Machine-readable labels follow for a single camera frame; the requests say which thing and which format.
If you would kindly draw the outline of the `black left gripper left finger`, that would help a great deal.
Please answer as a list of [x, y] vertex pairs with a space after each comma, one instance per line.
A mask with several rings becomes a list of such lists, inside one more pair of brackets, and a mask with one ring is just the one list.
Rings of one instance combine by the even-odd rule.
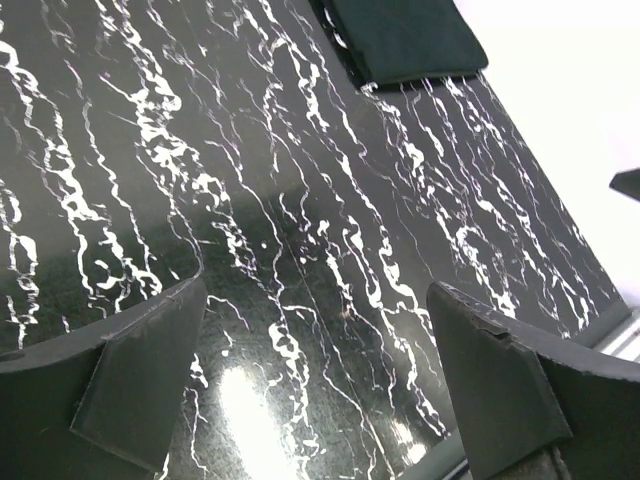
[[168, 453], [207, 303], [200, 277], [1, 356], [4, 479], [151, 479]]

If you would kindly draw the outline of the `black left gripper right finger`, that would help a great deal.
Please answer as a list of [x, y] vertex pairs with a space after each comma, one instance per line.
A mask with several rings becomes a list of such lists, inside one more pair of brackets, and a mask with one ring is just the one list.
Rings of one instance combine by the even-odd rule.
[[475, 479], [636, 479], [639, 365], [445, 283], [427, 307]]

